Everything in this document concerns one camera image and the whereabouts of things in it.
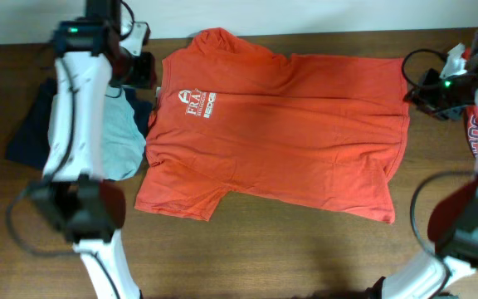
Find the orange printed t-shirt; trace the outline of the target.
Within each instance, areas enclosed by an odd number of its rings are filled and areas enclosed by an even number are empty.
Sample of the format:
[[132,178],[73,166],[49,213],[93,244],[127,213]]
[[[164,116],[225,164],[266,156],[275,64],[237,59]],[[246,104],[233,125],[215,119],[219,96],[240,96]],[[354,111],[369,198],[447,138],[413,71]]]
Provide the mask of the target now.
[[230,192],[395,219],[407,145],[398,58],[284,56],[221,29],[163,59],[135,206],[207,221]]

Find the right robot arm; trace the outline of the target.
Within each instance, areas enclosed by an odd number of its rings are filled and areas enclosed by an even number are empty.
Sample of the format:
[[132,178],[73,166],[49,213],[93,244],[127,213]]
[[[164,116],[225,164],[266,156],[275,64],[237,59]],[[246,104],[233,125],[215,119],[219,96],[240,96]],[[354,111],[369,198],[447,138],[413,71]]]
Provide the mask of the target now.
[[[467,51],[463,44],[440,54],[442,71],[428,70],[405,95],[417,109],[437,120],[456,120],[461,112],[478,110],[478,30]],[[433,210],[424,240],[417,229],[416,205],[432,181],[450,176],[436,173],[422,181],[410,203],[412,232],[421,251],[399,272],[381,277],[367,298],[444,298],[444,289],[478,272],[478,150],[471,181],[443,199]]]

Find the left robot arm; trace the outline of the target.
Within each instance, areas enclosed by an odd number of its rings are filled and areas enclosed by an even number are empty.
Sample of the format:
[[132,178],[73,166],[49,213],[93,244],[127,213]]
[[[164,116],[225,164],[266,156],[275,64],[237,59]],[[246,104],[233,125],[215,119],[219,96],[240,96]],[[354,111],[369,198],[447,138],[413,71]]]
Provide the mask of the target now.
[[122,243],[124,193],[105,181],[101,161],[105,95],[110,87],[150,89],[150,28],[120,0],[87,1],[85,13],[53,32],[57,81],[53,144],[42,178],[20,194],[71,244],[99,298],[141,298]]

